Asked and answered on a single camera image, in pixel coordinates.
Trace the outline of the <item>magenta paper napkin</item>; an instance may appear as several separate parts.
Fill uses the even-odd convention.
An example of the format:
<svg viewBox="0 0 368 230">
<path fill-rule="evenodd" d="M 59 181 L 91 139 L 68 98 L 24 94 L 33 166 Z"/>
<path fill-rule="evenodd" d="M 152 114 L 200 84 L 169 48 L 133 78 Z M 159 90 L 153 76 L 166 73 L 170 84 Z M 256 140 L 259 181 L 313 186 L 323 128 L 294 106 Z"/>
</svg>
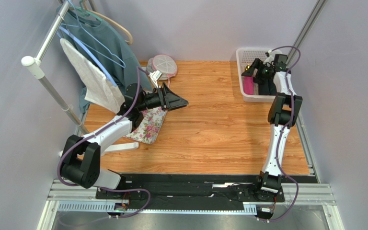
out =
<svg viewBox="0 0 368 230">
<path fill-rule="evenodd" d="M 244 77 L 243 91 L 246 95 L 253 95 L 253 93 L 254 93 L 253 77 L 248 77 L 248 76 Z"/>
</svg>

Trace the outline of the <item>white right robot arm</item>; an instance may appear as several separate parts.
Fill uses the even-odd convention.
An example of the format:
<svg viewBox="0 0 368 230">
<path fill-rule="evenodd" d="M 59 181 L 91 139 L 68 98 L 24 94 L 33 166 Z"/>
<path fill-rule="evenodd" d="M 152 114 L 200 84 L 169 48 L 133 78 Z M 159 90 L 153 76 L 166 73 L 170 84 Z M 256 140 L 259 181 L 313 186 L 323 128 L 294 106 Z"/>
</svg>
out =
<svg viewBox="0 0 368 230">
<path fill-rule="evenodd" d="M 272 80 L 276 87 L 276 95 L 268 113 L 271 126 L 271 137 L 265 164 L 257 178 L 253 195 L 257 200 L 272 200 L 281 192 L 282 159 L 286 141 L 291 128 L 296 124 L 303 102 L 293 89 L 291 71 L 287 68 L 288 56 L 284 54 L 266 53 L 266 60 L 255 59 L 242 75 L 254 76 L 257 82 Z"/>
</svg>

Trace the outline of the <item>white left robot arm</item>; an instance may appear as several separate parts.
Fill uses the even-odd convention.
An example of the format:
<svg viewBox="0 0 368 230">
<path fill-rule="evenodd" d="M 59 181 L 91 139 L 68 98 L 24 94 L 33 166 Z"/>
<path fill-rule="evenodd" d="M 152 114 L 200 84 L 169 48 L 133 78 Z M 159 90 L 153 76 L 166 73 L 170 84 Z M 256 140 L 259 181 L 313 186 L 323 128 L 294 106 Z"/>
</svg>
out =
<svg viewBox="0 0 368 230">
<path fill-rule="evenodd" d="M 86 189 L 116 189 L 122 176 L 101 168 L 105 150 L 140 126 L 143 111 L 153 108 L 171 111 L 188 105 L 186 99 L 172 92 L 166 84 L 147 93 L 133 83 L 127 87 L 124 98 L 119 112 L 106 125 L 87 135 L 72 135 L 67 139 L 57 166 L 57 176 L 63 184 Z"/>
</svg>

